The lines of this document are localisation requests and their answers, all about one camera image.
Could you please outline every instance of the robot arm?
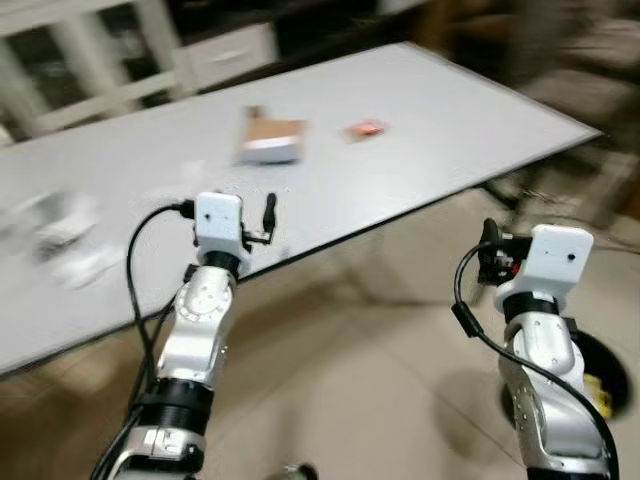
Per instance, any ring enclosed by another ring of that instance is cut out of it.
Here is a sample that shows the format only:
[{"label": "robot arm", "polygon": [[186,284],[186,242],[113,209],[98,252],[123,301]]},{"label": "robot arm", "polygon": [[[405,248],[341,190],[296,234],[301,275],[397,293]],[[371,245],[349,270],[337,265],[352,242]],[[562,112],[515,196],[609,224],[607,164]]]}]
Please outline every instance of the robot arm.
[{"label": "robot arm", "polygon": [[[560,316],[580,280],[593,237],[582,229],[538,225],[531,237],[485,222],[481,283],[497,285],[506,349],[555,374],[593,402],[584,388],[584,359]],[[532,479],[608,478],[607,452],[591,414],[558,385],[504,357],[499,362],[514,405],[520,450]]]},{"label": "robot arm", "polygon": [[250,243],[271,243],[274,194],[267,197],[263,231],[242,224],[242,200],[202,193],[195,201],[200,266],[177,293],[175,324],[152,388],[134,406],[138,416],[108,480],[192,479],[204,463],[205,430],[226,357],[237,280],[248,269]]}]

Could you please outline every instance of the cable connector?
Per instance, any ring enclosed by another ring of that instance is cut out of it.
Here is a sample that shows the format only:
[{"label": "cable connector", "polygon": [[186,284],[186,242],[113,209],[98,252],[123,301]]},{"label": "cable connector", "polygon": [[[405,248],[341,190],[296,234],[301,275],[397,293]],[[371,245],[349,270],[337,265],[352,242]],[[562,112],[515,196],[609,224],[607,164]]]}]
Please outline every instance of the cable connector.
[{"label": "cable connector", "polygon": [[464,333],[467,334],[467,337],[474,338],[484,333],[482,325],[480,325],[466,302],[454,303],[451,307],[451,311],[458,319],[458,322],[464,330]]},{"label": "cable connector", "polygon": [[178,212],[183,218],[193,220],[196,218],[196,202],[194,200],[183,200],[176,204]]}]

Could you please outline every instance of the tiled floor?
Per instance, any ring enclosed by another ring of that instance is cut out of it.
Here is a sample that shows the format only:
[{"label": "tiled floor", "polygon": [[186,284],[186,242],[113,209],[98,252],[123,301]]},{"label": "tiled floor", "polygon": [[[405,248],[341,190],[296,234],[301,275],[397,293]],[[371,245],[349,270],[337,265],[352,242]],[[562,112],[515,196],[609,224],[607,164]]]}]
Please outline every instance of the tiled floor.
[{"label": "tiled floor", "polygon": [[[201,478],[264,479],[302,460],[324,479],[526,478],[497,359],[449,311],[453,270],[487,215],[501,212],[470,192],[243,286]],[[640,238],[634,228],[619,233]],[[636,385],[638,285],[640,259],[595,253],[570,301]],[[490,302],[475,308],[500,338]],[[126,332],[1,383],[1,477],[88,478],[138,359]],[[623,479],[640,476],[638,410],[612,427]]]}]

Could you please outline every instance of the white table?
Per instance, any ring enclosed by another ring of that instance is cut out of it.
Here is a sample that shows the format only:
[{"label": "white table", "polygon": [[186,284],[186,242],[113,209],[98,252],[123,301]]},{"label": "white table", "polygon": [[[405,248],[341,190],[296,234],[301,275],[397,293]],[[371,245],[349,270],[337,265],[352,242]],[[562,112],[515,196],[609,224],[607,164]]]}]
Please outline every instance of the white table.
[{"label": "white table", "polygon": [[[250,105],[308,121],[303,162],[235,163]],[[368,118],[390,129],[345,141],[343,129]],[[102,209],[88,241],[124,246],[158,204],[158,189],[180,193],[167,186],[183,182],[185,164],[202,162],[206,176],[190,188],[241,195],[248,227],[259,225],[267,192],[278,194],[275,242],[254,249],[257,274],[597,134],[446,60],[393,45],[5,149],[0,206],[81,190]],[[167,301],[194,260],[191,225],[169,217],[145,231],[137,250],[145,312]],[[0,373],[130,322],[124,265],[74,291],[26,258],[0,260]]]}]

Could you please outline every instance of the yellow object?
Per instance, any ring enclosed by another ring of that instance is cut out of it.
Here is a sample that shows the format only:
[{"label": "yellow object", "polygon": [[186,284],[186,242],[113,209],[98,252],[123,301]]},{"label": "yellow object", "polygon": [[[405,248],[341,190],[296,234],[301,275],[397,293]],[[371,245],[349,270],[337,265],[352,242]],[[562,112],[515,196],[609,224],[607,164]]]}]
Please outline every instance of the yellow object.
[{"label": "yellow object", "polygon": [[593,398],[593,402],[595,403],[596,408],[600,412],[604,418],[611,418],[611,395],[609,392],[605,392],[602,390],[602,382],[598,377],[594,377],[593,375],[589,375],[585,373],[583,375],[584,383],[589,392],[591,392],[591,396]]}]

